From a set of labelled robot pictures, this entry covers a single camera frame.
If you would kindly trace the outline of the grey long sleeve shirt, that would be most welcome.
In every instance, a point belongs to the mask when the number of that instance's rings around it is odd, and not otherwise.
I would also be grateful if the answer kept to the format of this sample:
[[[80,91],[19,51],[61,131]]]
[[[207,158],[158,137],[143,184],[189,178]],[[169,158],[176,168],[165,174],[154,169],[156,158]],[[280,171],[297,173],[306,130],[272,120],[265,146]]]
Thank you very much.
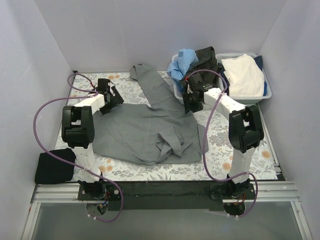
[[[167,82],[153,68],[134,65],[136,80],[149,104],[123,103],[93,116],[93,152],[137,165],[189,164],[202,159],[204,127],[185,113]]]

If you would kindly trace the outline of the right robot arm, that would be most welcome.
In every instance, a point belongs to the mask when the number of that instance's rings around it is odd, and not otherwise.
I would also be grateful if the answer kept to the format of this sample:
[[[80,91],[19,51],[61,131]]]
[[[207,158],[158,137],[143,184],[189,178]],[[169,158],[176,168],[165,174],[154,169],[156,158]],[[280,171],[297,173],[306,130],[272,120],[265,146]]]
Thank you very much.
[[[226,186],[227,195],[237,199],[245,192],[242,183],[250,180],[250,165],[253,154],[260,141],[264,139],[264,130],[258,108],[254,105],[246,106],[225,94],[225,89],[214,87],[210,83],[196,80],[196,70],[183,80],[182,99],[184,111],[199,112],[203,110],[203,104],[212,107],[207,120],[203,141],[207,139],[207,132],[211,118],[218,111],[228,120],[228,139],[233,147],[233,159],[231,169],[225,182],[232,183]]]

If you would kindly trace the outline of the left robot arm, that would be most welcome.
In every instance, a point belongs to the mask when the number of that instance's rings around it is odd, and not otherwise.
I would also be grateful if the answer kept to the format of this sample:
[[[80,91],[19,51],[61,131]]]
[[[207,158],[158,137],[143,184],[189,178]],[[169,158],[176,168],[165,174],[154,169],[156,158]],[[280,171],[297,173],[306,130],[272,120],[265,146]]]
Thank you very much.
[[[95,163],[92,143],[95,138],[93,116],[96,112],[108,114],[111,109],[124,102],[113,82],[107,78],[99,78],[96,93],[75,105],[67,105],[62,110],[61,137],[76,156],[77,164],[89,170],[80,179],[82,182],[99,181],[101,171]]]

